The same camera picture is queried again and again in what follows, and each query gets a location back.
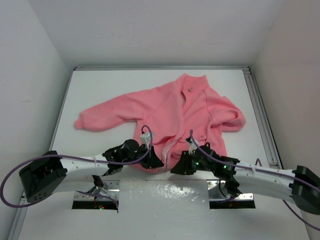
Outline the pink fleece jacket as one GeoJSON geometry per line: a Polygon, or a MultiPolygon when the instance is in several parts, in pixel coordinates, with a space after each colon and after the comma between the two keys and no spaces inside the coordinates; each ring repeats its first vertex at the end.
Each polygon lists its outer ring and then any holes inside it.
{"type": "Polygon", "coordinates": [[[218,155],[225,156],[222,134],[238,132],[246,124],[241,110],[211,88],[206,76],[183,74],[162,86],[123,94],[85,109],[74,126],[102,132],[130,121],[136,122],[135,140],[139,140],[142,126],[152,131],[154,152],[163,162],[163,167],[152,169],[152,173],[171,170],[181,153],[189,149],[189,136],[200,145],[209,143],[218,155]]]}

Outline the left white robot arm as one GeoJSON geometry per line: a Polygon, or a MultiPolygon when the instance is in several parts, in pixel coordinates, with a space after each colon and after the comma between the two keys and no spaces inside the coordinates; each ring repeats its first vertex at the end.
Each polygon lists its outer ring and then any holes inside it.
{"type": "Polygon", "coordinates": [[[90,157],[66,158],[55,150],[45,153],[19,171],[19,177],[29,204],[36,204],[54,193],[84,192],[103,194],[107,186],[102,177],[119,173],[125,165],[153,170],[164,163],[157,157],[154,147],[128,139],[102,154],[90,157]]]}

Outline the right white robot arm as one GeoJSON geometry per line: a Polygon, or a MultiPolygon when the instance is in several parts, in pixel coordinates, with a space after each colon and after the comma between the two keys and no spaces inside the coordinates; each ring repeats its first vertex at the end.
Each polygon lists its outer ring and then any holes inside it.
{"type": "Polygon", "coordinates": [[[299,165],[294,170],[254,166],[220,156],[203,145],[192,152],[183,151],[170,172],[189,176],[197,171],[212,172],[225,182],[231,196],[258,194],[290,202],[313,215],[320,213],[320,178],[305,166],[299,165]]]}

